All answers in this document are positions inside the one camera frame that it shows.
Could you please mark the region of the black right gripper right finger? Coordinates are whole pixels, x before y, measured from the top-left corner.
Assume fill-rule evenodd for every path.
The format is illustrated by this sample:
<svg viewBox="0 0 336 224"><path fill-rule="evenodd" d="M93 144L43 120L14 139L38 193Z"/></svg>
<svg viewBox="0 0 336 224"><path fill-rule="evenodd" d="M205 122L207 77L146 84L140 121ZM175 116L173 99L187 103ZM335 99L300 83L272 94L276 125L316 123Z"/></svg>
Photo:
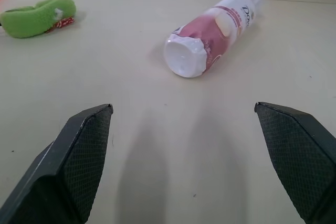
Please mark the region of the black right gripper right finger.
<svg viewBox="0 0 336 224"><path fill-rule="evenodd" d="M306 224L336 224L336 138L311 114L258 102L254 111L279 180Z"/></svg>

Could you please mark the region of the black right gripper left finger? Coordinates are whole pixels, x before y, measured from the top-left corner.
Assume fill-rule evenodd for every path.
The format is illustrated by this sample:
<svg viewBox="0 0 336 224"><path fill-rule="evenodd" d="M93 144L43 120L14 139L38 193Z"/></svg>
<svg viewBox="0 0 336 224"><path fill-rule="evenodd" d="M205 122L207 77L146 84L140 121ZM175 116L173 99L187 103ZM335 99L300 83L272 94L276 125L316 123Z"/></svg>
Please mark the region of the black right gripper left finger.
<svg viewBox="0 0 336 224"><path fill-rule="evenodd" d="M111 104L81 111L40 152L0 208L0 224L85 224L101 180Z"/></svg>

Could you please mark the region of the pink white Dove bottle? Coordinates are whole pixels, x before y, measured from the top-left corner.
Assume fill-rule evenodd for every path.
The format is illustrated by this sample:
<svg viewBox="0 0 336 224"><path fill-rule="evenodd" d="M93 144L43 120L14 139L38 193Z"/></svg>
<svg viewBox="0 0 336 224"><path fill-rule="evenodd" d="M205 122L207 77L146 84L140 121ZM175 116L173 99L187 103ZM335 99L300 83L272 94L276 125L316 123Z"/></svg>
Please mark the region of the pink white Dove bottle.
<svg viewBox="0 0 336 224"><path fill-rule="evenodd" d="M184 78L201 76L253 24L262 0L222 0L173 31L164 46L170 70Z"/></svg>

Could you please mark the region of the green plush toy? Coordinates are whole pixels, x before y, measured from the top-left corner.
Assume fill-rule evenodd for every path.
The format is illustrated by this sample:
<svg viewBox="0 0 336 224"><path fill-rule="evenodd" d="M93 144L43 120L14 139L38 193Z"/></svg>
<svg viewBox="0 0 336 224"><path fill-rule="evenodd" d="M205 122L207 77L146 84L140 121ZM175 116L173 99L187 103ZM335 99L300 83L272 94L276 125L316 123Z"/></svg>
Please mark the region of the green plush toy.
<svg viewBox="0 0 336 224"><path fill-rule="evenodd" d="M0 27L11 37L30 38L72 24L76 11L73 0L44 0L1 13Z"/></svg>

